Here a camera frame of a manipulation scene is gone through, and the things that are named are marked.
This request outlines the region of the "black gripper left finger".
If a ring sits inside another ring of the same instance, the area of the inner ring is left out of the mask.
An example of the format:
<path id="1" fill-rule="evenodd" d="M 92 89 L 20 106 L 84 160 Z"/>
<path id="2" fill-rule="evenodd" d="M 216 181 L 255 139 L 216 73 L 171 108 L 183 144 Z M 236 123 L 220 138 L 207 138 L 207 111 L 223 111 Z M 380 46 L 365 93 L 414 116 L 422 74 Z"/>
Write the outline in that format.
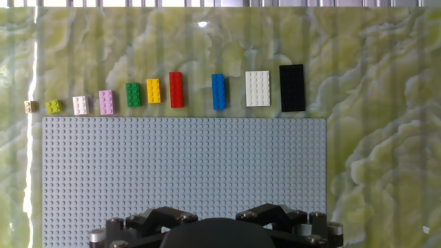
<path id="1" fill-rule="evenodd" d="M 196 221 L 196 214 L 171 207 L 147 209 L 127 218 L 113 217 L 106 220 L 104 228 L 89 232 L 89 247 L 160 247 L 166 236 L 162 228 L 173 229 Z"/>

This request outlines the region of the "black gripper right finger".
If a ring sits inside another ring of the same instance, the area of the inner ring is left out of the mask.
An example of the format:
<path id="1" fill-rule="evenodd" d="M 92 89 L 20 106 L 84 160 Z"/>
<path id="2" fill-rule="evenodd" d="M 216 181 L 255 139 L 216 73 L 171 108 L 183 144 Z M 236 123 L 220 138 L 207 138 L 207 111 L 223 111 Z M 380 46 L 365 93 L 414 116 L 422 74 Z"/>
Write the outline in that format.
<path id="1" fill-rule="evenodd" d="M 275 247 L 341 248 L 343 225 L 327 220 L 320 211 L 307 213 L 286 205 L 264 205 L 237 213 L 235 219 L 253 223 L 270 237 Z"/>

